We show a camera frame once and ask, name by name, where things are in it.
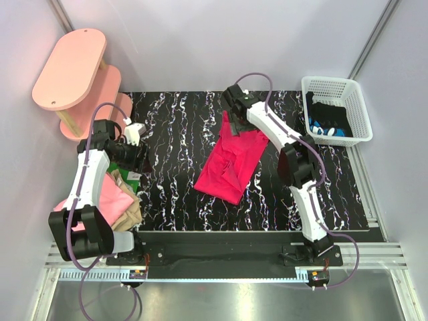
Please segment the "red t shirt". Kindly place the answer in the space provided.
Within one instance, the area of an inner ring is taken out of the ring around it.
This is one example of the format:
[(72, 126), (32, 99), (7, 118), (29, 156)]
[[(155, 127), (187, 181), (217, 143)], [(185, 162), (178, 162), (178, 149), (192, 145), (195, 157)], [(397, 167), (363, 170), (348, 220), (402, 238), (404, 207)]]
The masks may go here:
[(238, 205), (269, 139), (259, 130), (232, 135), (223, 112), (219, 140), (195, 183), (195, 190)]

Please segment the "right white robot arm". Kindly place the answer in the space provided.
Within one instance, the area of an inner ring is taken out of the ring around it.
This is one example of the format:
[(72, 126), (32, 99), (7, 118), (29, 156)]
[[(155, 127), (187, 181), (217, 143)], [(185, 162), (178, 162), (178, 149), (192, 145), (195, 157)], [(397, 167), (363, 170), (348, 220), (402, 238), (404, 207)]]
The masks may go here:
[(262, 132), (279, 152), (277, 173), (289, 187), (302, 223), (304, 244), (294, 255), (286, 255), (294, 262), (307, 261), (318, 265), (333, 248), (333, 241), (326, 225), (316, 190), (318, 152), (311, 136), (302, 136), (269, 107), (260, 97), (243, 91), (234, 84), (223, 92), (228, 106), (231, 132), (239, 135), (257, 129)]

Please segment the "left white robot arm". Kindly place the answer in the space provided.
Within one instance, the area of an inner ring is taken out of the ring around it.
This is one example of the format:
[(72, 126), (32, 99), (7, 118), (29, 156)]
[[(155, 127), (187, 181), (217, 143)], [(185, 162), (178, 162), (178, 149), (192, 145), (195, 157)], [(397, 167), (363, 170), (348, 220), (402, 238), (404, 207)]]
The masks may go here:
[(114, 231), (100, 210), (102, 183), (110, 163), (129, 171), (142, 171), (148, 150), (140, 137), (146, 127), (125, 121), (125, 139), (116, 136), (118, 124), (94, 121), (86, 139), (79, 142), (78, 169), (66, 202), (49, 214), (48, 225), (64, 261), (120, 253), (131, 265), (144, 258), (143, 246), (135, 243), (130, 231)]

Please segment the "green folder with label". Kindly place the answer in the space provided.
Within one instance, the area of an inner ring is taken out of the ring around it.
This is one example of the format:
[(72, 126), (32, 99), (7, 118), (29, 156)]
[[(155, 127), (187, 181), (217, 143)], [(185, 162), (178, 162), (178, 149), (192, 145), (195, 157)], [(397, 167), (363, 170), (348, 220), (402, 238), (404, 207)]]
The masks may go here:
[(136, 194), (140, 183), (141, 174), (123, 169), (116, 163), (111, 163), (107, 172), (114, 178), (118, 185), (123, 183), (130, 191)]

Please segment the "folded pink t shirt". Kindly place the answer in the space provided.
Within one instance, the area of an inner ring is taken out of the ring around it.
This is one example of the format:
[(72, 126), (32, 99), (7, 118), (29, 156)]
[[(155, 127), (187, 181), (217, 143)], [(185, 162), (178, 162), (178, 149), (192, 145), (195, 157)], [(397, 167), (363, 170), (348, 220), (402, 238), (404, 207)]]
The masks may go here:
[(98, 209), (109, 226), (113, 227), (113, 224), (125, 213), (132, 203), (133, 198), (117, 186), (111, 174), (106, 173), (104, 175)]

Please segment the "black marble pattern mat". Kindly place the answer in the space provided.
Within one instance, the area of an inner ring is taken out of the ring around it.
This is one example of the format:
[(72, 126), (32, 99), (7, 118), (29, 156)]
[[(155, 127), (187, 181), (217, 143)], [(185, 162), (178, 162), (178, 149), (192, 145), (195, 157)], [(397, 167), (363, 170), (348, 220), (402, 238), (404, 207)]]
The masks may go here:
[[(277, 175), (278, 152), (269, 143), (238, 205), (194, 189), (219, 139), (220, 92), (127, 92), (132, 119), (145, 123), (151, 172), (140, 178), (143, 231), (298, 231), (302, 224), (291, 191)], [(276, 91), (270, 106), (294, 130), (304, 132), (301, 92)], [(320, 146), (325, 183), (317, 188), (331, 230), (368, 231), (347, 150)]]

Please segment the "folded beige t shirt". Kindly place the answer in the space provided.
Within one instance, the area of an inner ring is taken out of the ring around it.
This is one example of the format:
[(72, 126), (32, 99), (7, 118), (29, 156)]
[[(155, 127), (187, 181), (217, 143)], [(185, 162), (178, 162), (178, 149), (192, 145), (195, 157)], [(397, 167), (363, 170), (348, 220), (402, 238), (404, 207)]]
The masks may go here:
[(140, 210), (140, 201), (136, 196), (135, 192), (132, 190), (131, 186), (125, 183), (120, 171), (118, 169), (113, 170), (110, 173), (110, 176), (114, 179), (116, 185), (125, 192), (128, 196), (132, 198), (132, 203), (127, 207), (125, 212), (117, 218), (113, 223), (112, 229), (114, 231), (128, 231), (132, 229), (135, 225), (141, 224), (142, 214)]

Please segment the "blue white garment in basket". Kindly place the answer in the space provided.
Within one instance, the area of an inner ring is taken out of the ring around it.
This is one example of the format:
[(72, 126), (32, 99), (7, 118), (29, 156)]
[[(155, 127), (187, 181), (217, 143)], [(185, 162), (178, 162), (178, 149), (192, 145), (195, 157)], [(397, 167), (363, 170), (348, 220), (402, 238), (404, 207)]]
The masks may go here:
[(313, 120), (311, 117), (308, 119), (310, 125), (310, 132), (322, 136), (337, 136), (345, 137), (346, 132), (342, 128), (323, 128), (321, 124)]

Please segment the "black clothes in basket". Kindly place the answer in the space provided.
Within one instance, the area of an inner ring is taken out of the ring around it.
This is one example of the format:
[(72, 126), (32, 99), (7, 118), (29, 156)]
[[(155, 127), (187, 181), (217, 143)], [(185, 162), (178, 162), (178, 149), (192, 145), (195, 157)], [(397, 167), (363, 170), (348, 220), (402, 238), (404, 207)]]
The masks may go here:
[(346, 132), (345, 137), (353, 137), (346, 108), (314, 102), (313, 97), (313, 92), (306, 94), (308, 118), (311, 117), (313, 120), (318, 121), (323, 128), (342, 128)]

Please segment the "pink three-tier shelf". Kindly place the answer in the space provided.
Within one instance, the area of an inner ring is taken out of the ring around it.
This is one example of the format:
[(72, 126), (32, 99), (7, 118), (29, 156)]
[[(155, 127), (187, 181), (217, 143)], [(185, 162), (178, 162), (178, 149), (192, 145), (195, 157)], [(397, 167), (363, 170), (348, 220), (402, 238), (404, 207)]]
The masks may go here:
[(132, 100), (120, 92), (119, 69), (103, 60), (106, 37), (90, 28), (65, 34), (56, 43), (33, 90), (34, 102), (60, 118), (68, 139), (87, 138), (94, 110), (105, 102), (117, 104), (127, 115)]

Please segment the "white plastic basket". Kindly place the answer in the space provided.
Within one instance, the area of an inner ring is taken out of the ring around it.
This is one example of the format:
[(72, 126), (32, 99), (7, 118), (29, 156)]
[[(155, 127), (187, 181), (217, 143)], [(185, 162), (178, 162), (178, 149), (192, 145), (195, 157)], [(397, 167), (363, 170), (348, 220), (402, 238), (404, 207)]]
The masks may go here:
[(372, 128), (358, 82), (305, 76), (301, 81), (306, 132), (316, 144), (352, 147), (372, 139)]

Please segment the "aluminium rail frame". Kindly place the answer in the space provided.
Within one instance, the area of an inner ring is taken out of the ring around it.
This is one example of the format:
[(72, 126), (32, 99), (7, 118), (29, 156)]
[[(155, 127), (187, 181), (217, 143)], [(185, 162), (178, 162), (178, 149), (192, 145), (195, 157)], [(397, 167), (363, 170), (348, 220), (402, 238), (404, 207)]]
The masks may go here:
[[(393, 288), (397, 295), (399, 310), (406, 320), (423, 320), (424, 315), (415, 288), (411, 281), (409, 269), (401, 246), (390, 242), (379, 207), (371, 189), (364, 162), (357, 147), (347, 148), (348, 159), (354, 173), (360, 197), (366, 213), (369, 229), (367, 231), (335, 231), (335, 242), (340, 248), (343, 265), (328, 267), (330, 272), (343, 271), (344, 278), (340, 282), (331, 283), (331, 288), (341, 288), (351, 284), (359, 270), (385, 270), (393, 280)], [(308, 268), (297, 267), (296, 277), (276, 282), (261, 280), (152, 280), (148, 276), (148, 266), (136, 269), (130, 266), (110, 266), (107, 259), (102, 259), (88, 273), (75, 268), (70, 262), (62, 262), (56, 246), (52, 246), (43, 270), (43, 280), (39, 286), (36, 303), (31, 313), (32, 320), (47, 320), (59, 282), (110, 282), (124, 283), (167, 283), (167, 284), (273, 284), (284, 286), (289, 290), (306, 290), (309, 275)]]

